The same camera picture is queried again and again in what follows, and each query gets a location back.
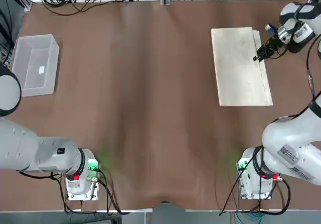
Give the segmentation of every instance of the plastic storage bin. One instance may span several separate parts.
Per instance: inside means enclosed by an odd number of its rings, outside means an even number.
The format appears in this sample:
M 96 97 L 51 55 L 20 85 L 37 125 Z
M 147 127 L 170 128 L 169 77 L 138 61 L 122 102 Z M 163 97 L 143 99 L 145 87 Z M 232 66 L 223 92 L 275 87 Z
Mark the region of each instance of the plastic storage bin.
M 53 35 L 19 37 L 12 72 L 20 82 L 23 97 L 54 92 L 58 56 Z

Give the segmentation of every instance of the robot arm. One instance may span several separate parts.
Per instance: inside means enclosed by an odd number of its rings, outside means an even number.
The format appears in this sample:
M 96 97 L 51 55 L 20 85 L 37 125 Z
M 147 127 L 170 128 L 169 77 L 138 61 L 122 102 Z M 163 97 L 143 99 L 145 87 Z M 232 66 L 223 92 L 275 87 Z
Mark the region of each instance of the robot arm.
M 66 138 L 38 137 L 32 130 L 3 117 L 21 100 L 16 76 L 0 64 L 0 169 L 59 172 L 66 176 L 69 200 L 95 200 L 98 196 L 98 162 L 88 149 Z
M 17 77 L 0 64 L 0 118 L 14 112 L 21 100 L 21 87 Z
M 254 61 L 271 57 L 282 46 L 296 53 L 321 34 L 321 4 L 290 3 L 283 8 L 279 21 L 278 28 L 266 26 L 274 36 L 258 49 Z M 321 59 L 320 43 L 318 55 Z M 313 145 L 321 141 L 320 129 L 321 96 L 300 116 L 268 125 L 262 137 L 264 149 L 248 148 L 238 162 L 240 170 L 253 160 L 240 176 L 242 198 L 265 199 L 277 173 L 321 185 L 321 150 Z
M 268 59 L 284 46 L 286 50 L 297 53 L 316 35 L 321 34 L 321 4 L 289 3 L 283 8 L 279 22 L 278 28 L 271 24 L 265 27 L 273 36 L 257 50 L 254 61 Z M 321 59 L 321 44 L 318 49 Z

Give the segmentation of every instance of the gray floor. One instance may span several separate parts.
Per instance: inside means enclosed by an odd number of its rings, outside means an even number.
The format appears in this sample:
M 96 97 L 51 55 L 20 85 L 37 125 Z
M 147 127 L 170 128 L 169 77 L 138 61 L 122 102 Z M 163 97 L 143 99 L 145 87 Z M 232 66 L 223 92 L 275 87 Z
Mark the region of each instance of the gray floor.
M 131 213 L 121 218 L 116 214 L 114 224 L 258 224 L 258 221 L 250 221 L 247 216 L 239 216 L 242 222 L 233 222 L 228 213 L 218 216 L 218 212 L 185 212 L 184 209 L 170 203 L 162 203 L 154 208 L 153 213 L 147 215 Z M 93 215 L 86 218 L 87 215 L 75 214 L 70 219 L 70 216 L 63 212 L 0 213 L 1 224 L 82 224 L 97 221 Z M 310 224 L 320 223 L 320 219 L 320 211 L 288 211 L 281 216 L 265 216 L 261 224 Z

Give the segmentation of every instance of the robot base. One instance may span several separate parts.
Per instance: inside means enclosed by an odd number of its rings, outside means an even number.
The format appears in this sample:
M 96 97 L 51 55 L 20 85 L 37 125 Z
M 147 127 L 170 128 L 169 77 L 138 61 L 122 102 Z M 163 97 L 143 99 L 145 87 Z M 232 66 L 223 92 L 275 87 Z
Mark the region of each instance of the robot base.
M 242 169 L 250 161 L 250 158 L 241 158 L 236 167 L 237 174 L 240 175 Z M 261 178 L 261 199 L 266 199 L 272 190 L 272 179 L 266 180 Z M 239 179 L 239 188 L 242 199 L 259 199 L 260 198 L 260 176 L 254 170 L 253 164 L 250 163 Z
M 99 183 L 98 161 L 88 149 L 82 149 L 85 154 L 85 166 L 78 180 L 66 178 L 68 200 L 97 200 Z

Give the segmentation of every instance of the label sticker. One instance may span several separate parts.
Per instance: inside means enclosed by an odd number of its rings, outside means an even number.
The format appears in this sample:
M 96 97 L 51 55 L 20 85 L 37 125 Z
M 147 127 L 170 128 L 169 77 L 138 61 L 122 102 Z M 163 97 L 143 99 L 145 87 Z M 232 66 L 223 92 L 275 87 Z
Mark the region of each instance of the label sticker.
M 65 154 L 65 148 L 58 148 L 57 155 L 63 155 L 63 154 Z
M 277 154 L 291 165 L 296 165 L 300 160 L 300 154 L 289 145 L 283 145 Z
M 68 181 L 67 182 L 69 188 L 79 188 L 80 187 L 80 181 L 74 180 L 74 181 Z
M 39 67 L 39 74 L 44 74 L 45 67 Z
M 290 168 L 290 170 L 292 170 L 293 172 L 295 172 L 297 175 L 301 176 L 304 180 L 313 180 L 314 177 L 312 175 L 310 175 L 309 173 L 307 173 L 306 171 L 304 171 L 300 166 L 294 166 L 293 168 Z

